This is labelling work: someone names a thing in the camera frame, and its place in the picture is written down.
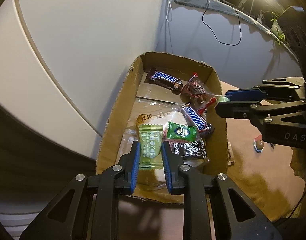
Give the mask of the person's right hand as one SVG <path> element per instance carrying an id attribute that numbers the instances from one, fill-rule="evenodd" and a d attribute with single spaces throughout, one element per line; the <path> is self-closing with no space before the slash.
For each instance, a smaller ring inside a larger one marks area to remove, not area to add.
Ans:
<path id="1" fill-rule="evenodd" d="M 306 149 L 292 147 L 290 167 L 295 176 L 301 177 L 306 182 Z"/>

